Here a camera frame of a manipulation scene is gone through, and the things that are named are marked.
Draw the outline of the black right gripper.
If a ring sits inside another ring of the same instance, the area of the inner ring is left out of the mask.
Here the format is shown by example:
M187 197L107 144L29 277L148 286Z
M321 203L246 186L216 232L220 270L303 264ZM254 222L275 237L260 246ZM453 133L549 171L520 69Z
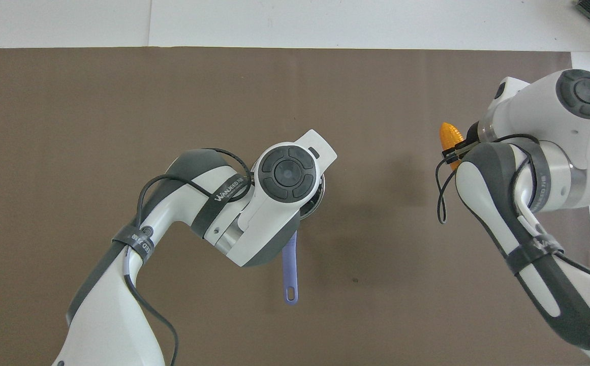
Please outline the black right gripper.
M464 156L472 148L474 148L480 143L479 124L479 122L475 122L473 125L471 125L471 127L469 127L466 136L466 141L457 143L455 146L443 151L444 163L454 163L459 160L462 160L462 158L464 158Z

